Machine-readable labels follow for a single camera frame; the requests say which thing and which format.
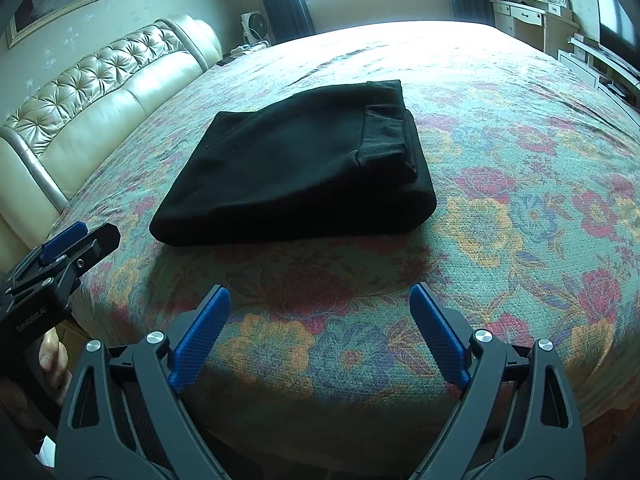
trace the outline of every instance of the human hand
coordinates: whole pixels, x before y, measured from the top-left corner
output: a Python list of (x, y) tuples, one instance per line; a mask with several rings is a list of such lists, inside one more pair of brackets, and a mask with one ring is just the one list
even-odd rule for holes
[[(66, 369), (68, 365), (66, 347), (58, 339), (55, 328), (44, 335), (38, 357), (47, 381), (57, 390), (55, 401), (59, 406), (62, 406), (72, 377)], [(0, 377), (0, 404), (5, 408), (14, 424), (27, 431), (38, 429), (30, 413), (25, 393), (20, 386), (5, 377)]]

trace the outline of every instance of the flat screen tv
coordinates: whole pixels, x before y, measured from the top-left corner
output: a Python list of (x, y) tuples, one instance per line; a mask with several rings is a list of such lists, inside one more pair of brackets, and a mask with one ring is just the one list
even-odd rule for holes
[(640, 77), (640, 36), (618, 0), (598, 0), (600, 46)]

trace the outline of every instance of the gold picture frame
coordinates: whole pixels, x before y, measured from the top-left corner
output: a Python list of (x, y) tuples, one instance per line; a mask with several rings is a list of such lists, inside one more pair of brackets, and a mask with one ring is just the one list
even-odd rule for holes
[(79, 9), (80, 7), (84, 7), (87, 4), (96, 2), (97, 0), (76, 0), (67, 4), (59, 9), (52, 10), (48, 14), (45, 14), (41, 18), (31, 22), (29, 25), (25, 26), (21, 30), (17, 30), (15, 23), (15, 15), (12, 16), (9, 25), (6, 28), (6, 40), (9, 45), (9, 48), (14, 46), (20, 40), (23, 40), (28, 35), (30, 35), (33, 31), (38, 30), (40, 27), (47, 25), (47, 23), (52, 22), (53, 20), (59, 18), (60, 16), (64, 16), (66, 13), (71, 12), (72, 10)]

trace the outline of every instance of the bedspread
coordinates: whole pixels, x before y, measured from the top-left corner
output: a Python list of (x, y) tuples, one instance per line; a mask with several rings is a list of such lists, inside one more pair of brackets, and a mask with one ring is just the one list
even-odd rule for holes
[[(196, 248), (149, 234), (217, 111), (391, 79), (438, 199), (421, 228)], [(483, 25), (389, 23), (268, 48), (164, 104), (72, 200), (56, 232), (82, 220), (122, 233), (74, 315), (129, 343), (227, 286), (230, 319), (184, 394), (194, 418), (238, 449), (388, 474), (417, 465), (456, 398), (409, 314), (425, 281), (503, 340), (550, 338), (586, 424), (640, 394), (639, 137), (565, 67)]]

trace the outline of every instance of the blue gripper pad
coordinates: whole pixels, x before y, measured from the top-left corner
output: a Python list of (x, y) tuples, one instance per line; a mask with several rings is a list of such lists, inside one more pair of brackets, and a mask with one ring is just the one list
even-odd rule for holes
[(42, 246), (40, 261), (43, 265), (53, 263), (53, 260), (73, 244), (87, 236), (88, 233), (89, 230), (86, 228), (86, 224), (84, 222), (76, 222), (75, 224), (67, 227), (59, 235), (52, 238)]
[(464, 392), (471, 380), (466, 368), (465, 348), (439, 307), (420, 285), (411, 289), (409, 310), (444, 380)]
[(198, 378), (209, 352), (226, 323), (230, 308), (229, 291), (220, 287), (175, 348), (168, 381), (176, 394), (179, 394), (185, 386), (193, 384)]

